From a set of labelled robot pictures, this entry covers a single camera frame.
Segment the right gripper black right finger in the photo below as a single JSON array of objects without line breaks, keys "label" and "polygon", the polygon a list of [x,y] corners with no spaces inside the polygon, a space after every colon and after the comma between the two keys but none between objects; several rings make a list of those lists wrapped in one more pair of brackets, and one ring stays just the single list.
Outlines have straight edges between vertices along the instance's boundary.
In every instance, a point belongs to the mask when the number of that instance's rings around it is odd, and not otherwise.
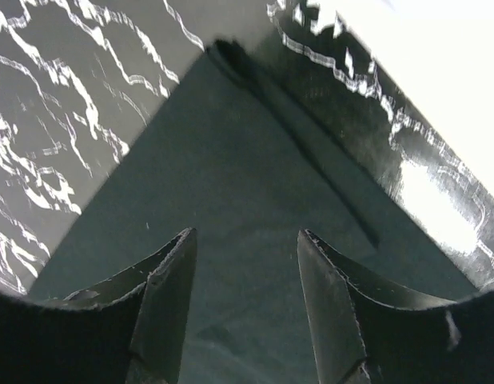
[{"label": "right gripper black right finger", "polygon": [[309,230],[297,257],[321,383],[494,383],[494,289],[450,301],[399,285]]}]

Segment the black t shirt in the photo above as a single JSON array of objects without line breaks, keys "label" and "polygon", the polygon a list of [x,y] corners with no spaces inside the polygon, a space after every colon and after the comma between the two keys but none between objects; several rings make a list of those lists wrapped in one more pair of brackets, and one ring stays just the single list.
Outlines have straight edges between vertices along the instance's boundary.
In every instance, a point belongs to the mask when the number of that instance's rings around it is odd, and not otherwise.
[{"label": "black t shirt", "polygon": [[197,230],[183,383],[314,383],[297,235],[403,286],[470,281],[239,45],[207,47],[30,290],[63,298]]}]

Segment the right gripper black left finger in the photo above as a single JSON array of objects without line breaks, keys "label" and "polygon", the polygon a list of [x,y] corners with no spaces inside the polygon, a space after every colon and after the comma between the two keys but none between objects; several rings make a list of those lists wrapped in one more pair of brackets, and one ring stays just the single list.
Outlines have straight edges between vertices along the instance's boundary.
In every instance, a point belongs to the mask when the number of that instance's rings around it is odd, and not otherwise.
[{"label": "right gripper black left finger", "polygon": [[0,383],[175,383],[197,261],[187,228],[64,299],[0,292]]}]

